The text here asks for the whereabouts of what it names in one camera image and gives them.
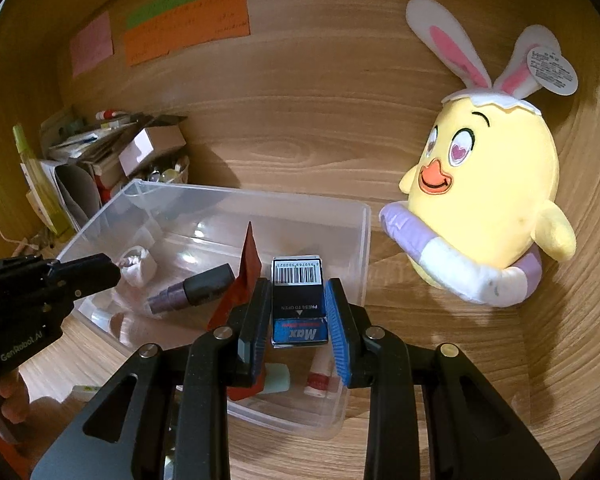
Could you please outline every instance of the plush chick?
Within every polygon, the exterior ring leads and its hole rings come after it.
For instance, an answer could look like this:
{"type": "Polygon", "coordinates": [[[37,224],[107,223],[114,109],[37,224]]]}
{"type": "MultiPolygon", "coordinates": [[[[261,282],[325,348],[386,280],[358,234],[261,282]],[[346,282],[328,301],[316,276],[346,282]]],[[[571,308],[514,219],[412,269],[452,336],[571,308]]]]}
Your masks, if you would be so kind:
{"type": "Polygon", "coordinates": [[[560,45],[547,28],[527,27],[491,83],[445,7],[410,0],[406,19],[466,89],[443,99],[419,163],[400,181],[408,202],[383,207],[381,224],[431,285],[474,303],[520,303],[542,275],[534,242],[559,262],[576,250],[573,229],[553,202],[553,137],[540,110],[524,100],[541,88],[529,53],[541,47],[557,59],[560,45]]]}
{"type": "Polygon", "coordinates": [[[575,234],[552,202],[557,187],[558,156],[542,116],[468,96],[445,104],[400,181],[411,212],[462,254],[499,269],[533,242],[559,262],[573,256],[575,234]]]}

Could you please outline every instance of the barcode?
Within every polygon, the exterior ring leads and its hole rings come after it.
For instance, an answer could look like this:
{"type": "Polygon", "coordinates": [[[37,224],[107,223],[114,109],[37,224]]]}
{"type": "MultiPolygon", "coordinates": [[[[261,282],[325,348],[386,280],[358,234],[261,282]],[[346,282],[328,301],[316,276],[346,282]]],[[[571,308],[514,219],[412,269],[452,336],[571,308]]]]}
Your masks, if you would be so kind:
{"type": "Polygon", "coordinates": [[[275,285],[321,285],[319,260],[282,260],[273,262],[275,285]]]}

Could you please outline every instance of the heart eye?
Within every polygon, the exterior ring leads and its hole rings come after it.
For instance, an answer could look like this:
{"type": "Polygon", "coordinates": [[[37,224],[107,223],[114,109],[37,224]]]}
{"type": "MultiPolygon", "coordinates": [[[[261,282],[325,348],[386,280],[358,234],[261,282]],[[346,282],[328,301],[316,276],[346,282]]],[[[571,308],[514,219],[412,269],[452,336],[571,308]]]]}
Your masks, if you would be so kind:
{"type": "Polygon", "coordinates": [[[449,164],[452,166],[460,166],[471,153],[474,148],[475,137],[473,131],[469,128],[458,130],[451,140],[449,147],[449,164]]]}
{"type": "Polygon", "coordinates": [[[436,147],[436,141],[438,140],[438,127],[434,126],[431,133],[429,134],[429,139],[427,139],[427,147],[425,148],[425,156],[431,155],[433,148],[436,147]]]}

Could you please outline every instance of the plastic storage box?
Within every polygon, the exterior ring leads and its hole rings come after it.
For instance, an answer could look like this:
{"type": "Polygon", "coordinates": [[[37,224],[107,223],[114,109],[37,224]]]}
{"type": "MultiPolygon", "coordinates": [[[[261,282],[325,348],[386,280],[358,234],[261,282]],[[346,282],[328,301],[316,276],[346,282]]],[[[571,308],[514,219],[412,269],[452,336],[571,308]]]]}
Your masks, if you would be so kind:
{"type": "MultiPolygon", "coordinates": [[[[133,311],[132,316],[145,316],[146,298],[224,263],[229,263],[237,276],[250,221],[263,276],[270,277],[275,256],[319,254],[324,279],[340,278],[349,301],[364,304],[370,235],[368,205],[301,194],[134,180],[81,229],[62,251],[60,260],[103,252],[116,262],[129,248],[142,246],[156,261],[157,272],[145,288],[130,287],[121,280],[115,289],[76,302],[74,315],[120,351],[131,354],[142,341],[124,340],[125,346],[121,337],[115,338],[92,319],[107,328],[107,317],[115,313],[133,311]]],[[[204,330],[216,304],[154,316],[148,322],[150,329],[165,328],[156,333],[156,342],[168,348],[172,342],[170,330],[175,334],[175,327],[204,330]]],[[[273,349],[269,345],[265,361],[288,366],[291,388],[229,402],[229,414],[279,431],[331,438],[342,426],[349,393],[332,365],[329,394],[305,394],[315,351],[316,348],[273,349]]]]}

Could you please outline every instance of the white cardboard box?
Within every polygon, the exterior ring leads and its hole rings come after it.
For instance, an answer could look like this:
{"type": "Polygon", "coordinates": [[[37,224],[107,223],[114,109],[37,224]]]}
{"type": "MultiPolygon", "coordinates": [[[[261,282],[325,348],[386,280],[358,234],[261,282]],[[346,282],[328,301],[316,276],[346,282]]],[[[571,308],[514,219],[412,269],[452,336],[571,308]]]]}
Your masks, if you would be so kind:
{"type": "Polygon", "coordinates": [[[120,164],[130,176],[161,155],[174,152],[186,144],[177,126],[144,128],[120,153],[120,164]]]}

